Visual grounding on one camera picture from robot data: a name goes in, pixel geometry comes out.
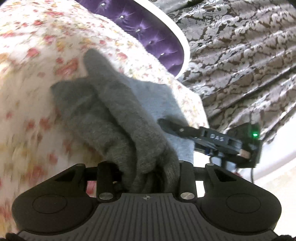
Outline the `grey argyle sweater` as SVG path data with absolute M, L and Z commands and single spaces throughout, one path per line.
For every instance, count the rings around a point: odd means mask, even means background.
M 67 129 L 118 166 L 129 192 L 173 192 L 194 142 L 169 127 L 188 126 L 170 87 L 129 78 L 94 49 L 83 63 L 86 77 L 51 86 Z

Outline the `damask patterned curtain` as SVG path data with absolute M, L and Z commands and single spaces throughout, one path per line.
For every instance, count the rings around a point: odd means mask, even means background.
M 179 81 L 211 128 L 259 123 L 270 143 L 295 114 L 295 1 L 157 1 L 182 30 L 190 62 Z

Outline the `purple tufted headboard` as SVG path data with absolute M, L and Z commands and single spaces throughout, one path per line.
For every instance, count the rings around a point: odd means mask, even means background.
M 137 39 L 176 78 L 186 70 L 190 47 L 182 30 L 150 1 L 78 1 L 93 14 L 104 16 Z

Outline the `floral bedspread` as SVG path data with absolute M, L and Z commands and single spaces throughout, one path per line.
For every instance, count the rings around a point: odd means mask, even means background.
M 50 87 L 86 75 L 83 54 L 100 51 L 119 72 L 168 85 L 190 126 L 208 127 L 200 97 L 133 36 L 76 1 L 1 6 L 1 235 L 16 232 L 15 198 L 76 163 L 101 157 L 64 130 Z

